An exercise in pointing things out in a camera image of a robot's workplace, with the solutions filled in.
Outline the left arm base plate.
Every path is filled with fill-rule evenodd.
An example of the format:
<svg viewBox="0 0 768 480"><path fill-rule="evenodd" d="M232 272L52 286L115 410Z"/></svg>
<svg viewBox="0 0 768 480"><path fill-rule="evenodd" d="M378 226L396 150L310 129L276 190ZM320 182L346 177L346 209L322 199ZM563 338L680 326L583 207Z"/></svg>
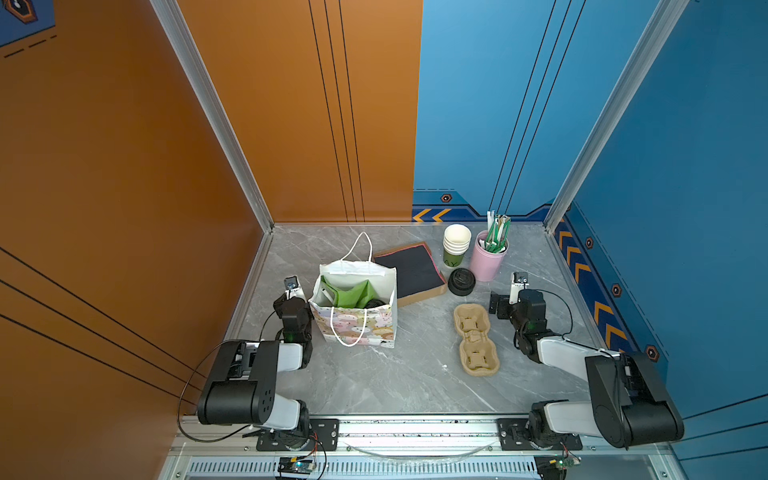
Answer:
<svg viewBox="0 0 768 480"><path fill-rule="evenodd" d="M340 420L311 418L291 431L274 430L261 435L256 444L259 452L334 452L338 447Z"/></svg>

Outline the green paper napkin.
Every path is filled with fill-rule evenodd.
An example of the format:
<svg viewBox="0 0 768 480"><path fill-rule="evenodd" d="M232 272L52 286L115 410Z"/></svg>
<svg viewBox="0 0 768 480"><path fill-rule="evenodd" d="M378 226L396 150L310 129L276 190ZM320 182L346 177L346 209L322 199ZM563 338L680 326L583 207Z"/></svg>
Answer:
<svg viewBox="0 0 768 480"><path fill-rule="evenodd" d="M325 276L321 277L320 293L324 300L336 308L364 309L369 300L378 298L369 280L364 280L353 287L341 288L331 284Z"/></svg>

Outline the cartoon animal paper gift bag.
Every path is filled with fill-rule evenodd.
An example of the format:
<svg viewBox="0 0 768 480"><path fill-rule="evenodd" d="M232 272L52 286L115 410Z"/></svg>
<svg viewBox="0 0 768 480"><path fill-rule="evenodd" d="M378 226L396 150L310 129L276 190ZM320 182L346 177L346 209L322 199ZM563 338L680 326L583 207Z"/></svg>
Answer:
<svg viewBox="0 0 768 480"><path fill-rule="evenodd" d="M319 267L309 300L314 319L328 342L344 347L394 346L397 329L397 270L373 261L342 258Z"/></svg>

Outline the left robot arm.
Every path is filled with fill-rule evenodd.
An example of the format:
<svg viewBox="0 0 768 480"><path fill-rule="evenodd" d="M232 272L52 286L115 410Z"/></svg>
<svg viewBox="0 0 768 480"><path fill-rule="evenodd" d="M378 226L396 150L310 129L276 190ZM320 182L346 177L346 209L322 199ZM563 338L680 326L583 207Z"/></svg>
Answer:
<svg viewBox="0 0 768 480"><path fill-rule="evenodd" d="M215 359L196 417L202 425L238 425L241 430L253 426L258 435L298 450L310 441L308 407L278 394L277 377L308 366L313 316L300 294L283 294L273 308L282 321L274 338L228 340L211 351Z"/></svg>

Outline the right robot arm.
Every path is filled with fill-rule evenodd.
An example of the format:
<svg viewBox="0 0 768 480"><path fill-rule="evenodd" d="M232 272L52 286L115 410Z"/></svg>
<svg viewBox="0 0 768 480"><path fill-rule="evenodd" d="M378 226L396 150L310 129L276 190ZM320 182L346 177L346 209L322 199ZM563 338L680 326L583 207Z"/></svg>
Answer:
<svg viewBox="0 0 768 480"><path fill-rule="evenodd" d="M489 312L515 329L515 347L529 360L588 384L589 399L534 403L522 430L540 449L561 446L570 436L601 437L615 448L673 442L685 435L684 420L654 362L575 342L548 327L543 292L522 289L490 294Z"/></svg>

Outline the black plastic cup lid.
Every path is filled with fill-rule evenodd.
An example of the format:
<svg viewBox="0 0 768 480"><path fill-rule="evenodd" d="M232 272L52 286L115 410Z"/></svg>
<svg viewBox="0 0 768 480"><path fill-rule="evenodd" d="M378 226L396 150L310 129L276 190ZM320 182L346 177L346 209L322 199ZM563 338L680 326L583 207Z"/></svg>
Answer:
<svg viewBox="0 0 768 480"><path fill-rule="evenodd" d="M379 308L379 307L382 307L382 306L388 306L388 303L387 303L387 302L385 302L385 301L383 301L383 300L381 300L381 299L378 299L378 298L373 298L373 299L369 300L369 301L368 301L368 302L365 304L364 308L365 308L366 310L368 310L368 309L375 309L375 308Z"/></svg>

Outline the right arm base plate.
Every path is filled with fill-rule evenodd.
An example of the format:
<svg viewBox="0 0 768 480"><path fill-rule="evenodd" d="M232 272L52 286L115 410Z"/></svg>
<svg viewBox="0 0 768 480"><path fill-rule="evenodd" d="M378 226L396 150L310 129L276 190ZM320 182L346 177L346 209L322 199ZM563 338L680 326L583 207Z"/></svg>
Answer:
<svg viewBox="0 0 768 480"><path fill-rule="evenodd" d="M497 435L503 451L580 451L581 438L575 434L545 434L536 440L530 431L529 422L523 418L499 418L496 420Z"/></svg>

